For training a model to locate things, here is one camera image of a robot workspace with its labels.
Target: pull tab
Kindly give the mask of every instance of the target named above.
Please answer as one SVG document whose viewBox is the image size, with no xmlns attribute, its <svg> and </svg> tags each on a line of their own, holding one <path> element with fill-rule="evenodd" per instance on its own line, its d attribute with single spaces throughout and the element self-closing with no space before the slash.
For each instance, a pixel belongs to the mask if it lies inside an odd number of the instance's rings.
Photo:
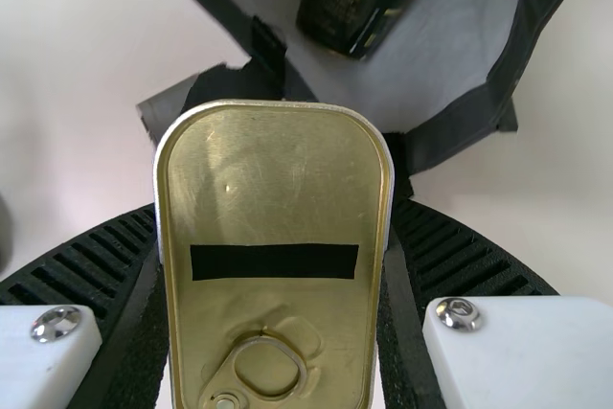
<svg viewBox="0 0 613 409">
<path fill-rule="evenodd" d="M 264 392 L 248 381 L 238 368 L 238 359 L 254 347 L 274 347 L 289 358 L 297 368 L 297 376 L 290 388 L 278 394 Z M 300 395 L 307 383 L 307 365 L 304 359 L 285 342 L 276 337 L 259 335 L 238 343 L 204 388 L 199 406 L 202 409 L 274 409 Z"/>
</svg>

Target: silver screw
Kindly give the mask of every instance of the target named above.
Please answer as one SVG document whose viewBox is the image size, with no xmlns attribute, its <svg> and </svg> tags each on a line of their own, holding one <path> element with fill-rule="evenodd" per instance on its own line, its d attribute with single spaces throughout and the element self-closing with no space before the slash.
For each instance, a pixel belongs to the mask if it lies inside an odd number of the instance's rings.
<svg viewBox="0 0 613 409">
<path fill-rule="evenodd" d="M 483 324 L 477 307 L 459 297 L 440 301 L 437 305 L 437 316 L 445 326 L 461 332 L 473 332 Z"/>
<path fill-rule="evenodd" d="M 235 404 L 231 399 L 220 399 L 217 402 L 216 408 L 217 409 L 235 409 Z"/>
<path fill-rule="evenodd" d="M 80 310 L 76 307 L 55 307 L 38 317 L 30 336 L 40 342 L 54 342 L 70 334 L 80 323 Z"/>
</svg>

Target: white plastic block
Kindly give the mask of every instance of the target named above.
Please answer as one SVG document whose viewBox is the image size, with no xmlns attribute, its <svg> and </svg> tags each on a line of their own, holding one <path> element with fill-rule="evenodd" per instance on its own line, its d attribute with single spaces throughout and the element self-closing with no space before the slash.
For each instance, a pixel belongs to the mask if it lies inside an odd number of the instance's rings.
<svg viewBox="0 0 613 409">
<path fill-rule="evenodd" d="M 33 322 L 59 306 L 0 307 L 0 408 L 64 409 L 102 343 L 94 313 L 81 312 L 79 325 L 64 337 L 40 343 Z"/>
<path fill-rule="evenodd" d="M 483 325 L 423 324 L 447 409 L 613 408 L 613 308 L 575 297 L 467 298 Z"/>
</svg>

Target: black tape strip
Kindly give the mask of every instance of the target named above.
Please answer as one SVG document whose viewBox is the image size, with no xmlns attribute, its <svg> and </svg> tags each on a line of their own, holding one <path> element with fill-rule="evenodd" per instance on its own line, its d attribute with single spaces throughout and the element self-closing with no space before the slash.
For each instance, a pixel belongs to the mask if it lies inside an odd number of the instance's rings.
<svg viewBox="0 0 613 409">
<path fill-rule="evenodd" d="M 353 280 L 357 244 L 192 245 L 192 279 L 337 278 Z"/>
</svg>

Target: white wall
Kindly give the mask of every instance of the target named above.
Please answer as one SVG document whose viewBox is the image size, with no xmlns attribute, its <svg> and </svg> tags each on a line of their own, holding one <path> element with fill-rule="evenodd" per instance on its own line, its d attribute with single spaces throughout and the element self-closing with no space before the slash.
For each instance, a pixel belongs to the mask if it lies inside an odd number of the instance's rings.
<svg viewBox="0 0 613 409">
<path fill-rule="evenodd" d="M 496 134 L 413 178 L 417 200 L 498 243 L 564 294 L 613 305 L 613 4 L 565 0 Z"/>
<path fill-rule="evenodd" d="M 0 0 L 0 279 L 150 203 L 135 105 L 245 60 L 193 0 Z"/>
</svg>

